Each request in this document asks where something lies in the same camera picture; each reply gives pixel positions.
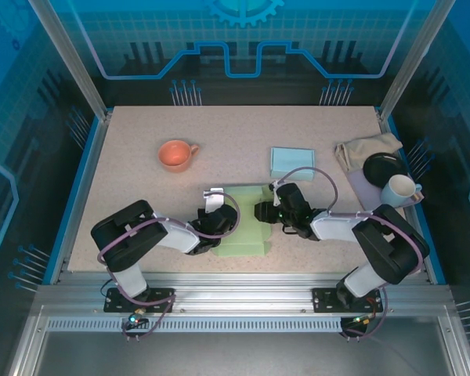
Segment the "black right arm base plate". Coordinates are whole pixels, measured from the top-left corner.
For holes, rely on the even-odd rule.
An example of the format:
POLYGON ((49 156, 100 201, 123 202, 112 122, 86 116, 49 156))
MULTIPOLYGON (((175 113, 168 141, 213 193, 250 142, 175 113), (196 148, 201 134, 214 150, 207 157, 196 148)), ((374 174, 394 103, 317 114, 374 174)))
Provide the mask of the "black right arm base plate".
POLYGON ((384 311, 381 292, 378 289, 357 298, 348 290, 314 288, 312 300, 315 313, 372 313, 373 311, 382 313, 384 311))

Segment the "purple mat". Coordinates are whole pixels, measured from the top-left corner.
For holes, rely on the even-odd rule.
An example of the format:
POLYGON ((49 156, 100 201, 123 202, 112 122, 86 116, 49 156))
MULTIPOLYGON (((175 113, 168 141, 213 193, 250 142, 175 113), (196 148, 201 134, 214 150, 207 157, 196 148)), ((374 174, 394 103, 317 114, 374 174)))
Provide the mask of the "purple mat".
MULTIPOLYGON (((370 184, 363 172, 357 170, 355 172, 348 172, 346 178, 349 181, 354 193, 356 194, 361 206, 366 211, 373 211, 381 205, 381 188, 370 184)), ((413 196, 407 198, 397 208, 406 208, 416 204, 419 204, 425 199, 422 192, 417 192, 413 196)))

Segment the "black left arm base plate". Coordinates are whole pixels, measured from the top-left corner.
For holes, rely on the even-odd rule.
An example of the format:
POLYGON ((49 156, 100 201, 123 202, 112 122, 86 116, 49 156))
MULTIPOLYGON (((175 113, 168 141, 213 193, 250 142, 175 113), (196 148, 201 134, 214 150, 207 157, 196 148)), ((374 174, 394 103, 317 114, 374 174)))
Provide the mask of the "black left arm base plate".
MULTIPOLYGON (((173 288, 149 288, 144 291, 141 295, 134 297, 137 301, 154 302, 169 298, 175 294, 173 288)), ((168 308, 169 301, 163 302, 160 305, 144 306, 146 313, 170 313, 173 305, 168 308)), ((138 308, 142 308, 141 305, 136 305, 126 299, 116 287, 109 288, 106 293, 106 301, 103 306, 105 313, 133 313, 138 308)))

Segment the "orange mug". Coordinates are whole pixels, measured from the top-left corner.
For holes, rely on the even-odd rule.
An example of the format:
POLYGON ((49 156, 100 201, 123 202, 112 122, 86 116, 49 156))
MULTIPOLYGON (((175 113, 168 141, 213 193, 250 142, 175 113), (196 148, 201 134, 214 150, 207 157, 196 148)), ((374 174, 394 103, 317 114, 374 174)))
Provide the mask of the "orange mug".
POLYGON ((197 144, 190 145, 182 140, 170 140, 158 151, 158 160, 169 172, 180 173, 187 170, 200 150, 197 144))

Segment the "beige cloth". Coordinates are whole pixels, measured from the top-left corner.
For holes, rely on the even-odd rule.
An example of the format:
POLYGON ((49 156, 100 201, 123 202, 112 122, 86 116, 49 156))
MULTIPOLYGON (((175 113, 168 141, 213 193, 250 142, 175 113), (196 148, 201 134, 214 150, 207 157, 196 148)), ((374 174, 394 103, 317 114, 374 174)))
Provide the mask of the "beige cloth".
POLYGON ((334 155, 343 172, 355 172, 363 168, 369 156, 376 153, 394 154, 403 144, 391 133, 360 138, 339 143, 334 149, 334 155))

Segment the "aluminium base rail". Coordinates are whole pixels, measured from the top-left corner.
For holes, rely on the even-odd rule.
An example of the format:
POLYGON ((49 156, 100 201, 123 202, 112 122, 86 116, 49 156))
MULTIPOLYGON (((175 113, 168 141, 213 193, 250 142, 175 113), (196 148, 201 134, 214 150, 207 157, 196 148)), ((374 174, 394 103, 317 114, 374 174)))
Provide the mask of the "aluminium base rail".
MULTIPOLYGON (((171 287, 175 316, 310 316, 311 290, 334 287, 340 273, 145 273, 151 287, 171 287)), ((65 273, 38 288, 34 315, 101 316, 105 273, 65 273)), ((443 316, 455 312, 451 290, 430 284, 425 273, 386 288, 390 317, 443 316)))

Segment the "black plate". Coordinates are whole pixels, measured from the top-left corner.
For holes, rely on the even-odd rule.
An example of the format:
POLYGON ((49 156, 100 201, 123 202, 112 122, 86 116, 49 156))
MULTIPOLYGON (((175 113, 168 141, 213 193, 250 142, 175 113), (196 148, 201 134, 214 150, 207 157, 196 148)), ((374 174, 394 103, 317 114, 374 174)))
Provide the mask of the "black plate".
POLYGON ((408 169, 399 157, 381 152, 365 160, 363 175, 371 185, 382 189, 394 175, 408 175, 408 169))

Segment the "light blue mug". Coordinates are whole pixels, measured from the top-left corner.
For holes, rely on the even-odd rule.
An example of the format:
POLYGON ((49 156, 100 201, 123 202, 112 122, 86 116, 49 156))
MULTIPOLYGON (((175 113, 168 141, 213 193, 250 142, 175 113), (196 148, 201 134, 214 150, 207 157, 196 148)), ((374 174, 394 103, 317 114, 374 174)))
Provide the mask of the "light blue mug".
POLYGON ((422 185, 416 183, 408 175, 393 175, 381 190, 381 203, 398 208, 421 189, 422 185))

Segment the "light blue paper box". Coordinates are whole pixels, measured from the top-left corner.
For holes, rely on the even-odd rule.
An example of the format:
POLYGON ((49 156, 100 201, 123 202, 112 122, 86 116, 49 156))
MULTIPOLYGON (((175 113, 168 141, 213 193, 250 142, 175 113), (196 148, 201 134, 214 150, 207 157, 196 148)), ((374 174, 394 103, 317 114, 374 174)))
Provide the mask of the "light blue paper box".
POLYGON ((270 177, 283 178, 290 171, 315 166, 315 151, 310 149, 272 147, 270 151, 270 177))

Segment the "aluminium frame post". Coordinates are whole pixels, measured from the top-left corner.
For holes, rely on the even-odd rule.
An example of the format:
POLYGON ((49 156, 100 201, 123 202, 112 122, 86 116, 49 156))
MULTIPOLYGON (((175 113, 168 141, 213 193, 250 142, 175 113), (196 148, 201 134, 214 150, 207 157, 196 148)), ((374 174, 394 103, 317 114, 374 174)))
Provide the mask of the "aluminium frame post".
POLYGON ((385 98, 383 99, 378 120, 380 125, 387 126, 389 116, 395 109, 403 92, 410 83, 421 61, 428 53, 436 35, 446 20, 456 0, 436 0, 414 40, 403 64, 395 76, 385 98))
POLYGON ((100 120, 107 119, 108 111, 95 87, 81 57, 66 32, 56 11, 49 0, 28 0, 37 18, 45 29, 51 42, 56 47, 81 94, 85 97, 94 115, 100 120))

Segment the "aluminium side rail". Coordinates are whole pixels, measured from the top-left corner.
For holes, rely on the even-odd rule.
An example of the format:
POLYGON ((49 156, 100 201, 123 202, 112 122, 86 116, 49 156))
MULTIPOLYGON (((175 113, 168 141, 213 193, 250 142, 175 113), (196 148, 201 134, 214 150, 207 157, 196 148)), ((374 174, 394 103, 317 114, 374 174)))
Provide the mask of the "aluminium side rail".
POLYGON ((58 283, 63 264, 71 256, 112 113, 113 110, 109 109, 105 120, 95 118, 92 123, 43 276, 43 285, 58 283))
MULTIPOLYGON (((385 133, 392 133, 397 139, 400 139, 398 132, 396 130, 395 123, 392 119, 392 116, 389 115, 387 120, 382 120, 381 115, 377 114, 378 116, 378 121, 379 121, 379 127, 381 129, 381 132, 383 134, 385 133)), ((431 263, 430 255, 432 253, 432 247, 431 247, 431 242, 427 239, 427 237, 424 234, 423 229, 421 228, 421 223, 419 221, 418 217, 418 208, 420 207, 419 203, 416 204, 411 204, 409 206, 403 206, 402 210, 405 215, 405 219, 408 221, 408 223, 413 226, 413 228, 417 231, 419 235, 421 235, 428 243, 429 246, 429 253, 427 256, 423 258, 423 261, 421 262, 421 265, 412 272, 412 274, 417 274, 417 273, 423 273, 427 275, 428 282, 430 284, 435 283, 435 276, 433 272, 432 266, 430 266, 430 271, 428 271, 428 264, 427 262, 431 263)))

